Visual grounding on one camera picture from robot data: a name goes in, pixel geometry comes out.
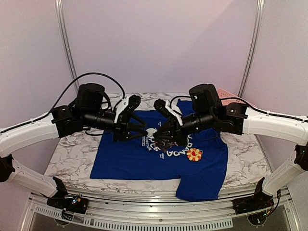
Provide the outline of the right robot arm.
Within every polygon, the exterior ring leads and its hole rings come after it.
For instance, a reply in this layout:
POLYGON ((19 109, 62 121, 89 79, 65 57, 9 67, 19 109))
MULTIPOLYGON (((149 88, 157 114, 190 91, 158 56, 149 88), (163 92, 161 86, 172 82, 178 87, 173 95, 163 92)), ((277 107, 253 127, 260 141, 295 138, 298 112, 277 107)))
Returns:
POLYGON ((249 206, 259 210, 279 189, 308 169, 308 118, 257 109, 244 100, 222 104, 213 84, 200 84, 189 90, 194 113, 183 116, 172 102, 158 99, 154 108, 167 122, 154 133, 162 151, 173 146, 186 146, 189 134, 213 128, 237 135, 253 134, 274 137, 296 144, 295 154, 270 176, 261 179, 249 206))

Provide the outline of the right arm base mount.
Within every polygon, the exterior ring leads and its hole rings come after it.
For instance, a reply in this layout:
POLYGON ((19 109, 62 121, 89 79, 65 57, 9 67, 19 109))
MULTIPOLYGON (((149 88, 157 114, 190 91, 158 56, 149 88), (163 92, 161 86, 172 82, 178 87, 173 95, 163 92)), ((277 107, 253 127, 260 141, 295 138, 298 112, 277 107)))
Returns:
POLYGON ((273 205, 273 197, 261 192, 232 200, 232 208, 237 215, 272 207, 273 205))

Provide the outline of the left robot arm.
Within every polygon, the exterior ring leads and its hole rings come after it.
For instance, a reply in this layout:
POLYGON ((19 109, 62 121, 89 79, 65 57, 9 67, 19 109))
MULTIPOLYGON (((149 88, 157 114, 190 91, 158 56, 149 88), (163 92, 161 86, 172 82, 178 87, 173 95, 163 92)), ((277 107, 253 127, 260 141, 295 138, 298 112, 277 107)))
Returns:
POLYGON ((69 104, 53 108, 49 113, 0 131, 0 180, 22 185, 52 198, 61 208, 71 205, 64 183, 56 177, 39 174, 12 157, 12 153, 32 144, 63 138, 88 128, 113 133, 113 141, 129 141, 146 136, 146 123, 134 115, 140 96, 123 97, 115 110, 102 108, 110 102, 102 85, 80 85, 77 97, 69 104))

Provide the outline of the orange yellow flower brooch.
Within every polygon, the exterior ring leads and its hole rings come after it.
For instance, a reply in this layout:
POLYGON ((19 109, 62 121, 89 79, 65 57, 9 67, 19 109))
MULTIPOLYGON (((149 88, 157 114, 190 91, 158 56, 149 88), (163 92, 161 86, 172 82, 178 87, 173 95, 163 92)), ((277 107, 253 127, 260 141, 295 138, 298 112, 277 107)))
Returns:
POLYGON ((202 158, 203 151, 200 149, 191 148, 187 151, 186 155, 189 161, 198 162, 202 158))

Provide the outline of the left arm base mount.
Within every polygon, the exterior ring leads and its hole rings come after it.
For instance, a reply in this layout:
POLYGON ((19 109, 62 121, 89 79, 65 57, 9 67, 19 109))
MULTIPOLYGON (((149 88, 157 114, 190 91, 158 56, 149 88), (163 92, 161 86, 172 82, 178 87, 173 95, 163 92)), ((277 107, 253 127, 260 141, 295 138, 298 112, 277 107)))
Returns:
POLYGON ((47 205, 58 209, 65 209, 68 212, 86 214, 89 200, 81 194, 68 194, 57 192, 47 199, 47 205))

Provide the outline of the blue printed t-shirt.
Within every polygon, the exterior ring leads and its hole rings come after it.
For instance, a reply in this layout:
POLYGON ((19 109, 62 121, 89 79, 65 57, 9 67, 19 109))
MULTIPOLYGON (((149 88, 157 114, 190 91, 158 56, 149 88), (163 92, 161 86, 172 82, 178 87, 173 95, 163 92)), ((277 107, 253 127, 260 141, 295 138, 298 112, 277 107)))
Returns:
POLYGON ((128 142, 113 142, 105 133, 90 174, 100 180, 180 179, 176 197, 190 202, 216 200, 227 172, 228 147, 213 129, 188 135, 187 146, 162 152, 148 136, 128 142), (191 148, 200 149, 200 161, 187 158, 191 148))

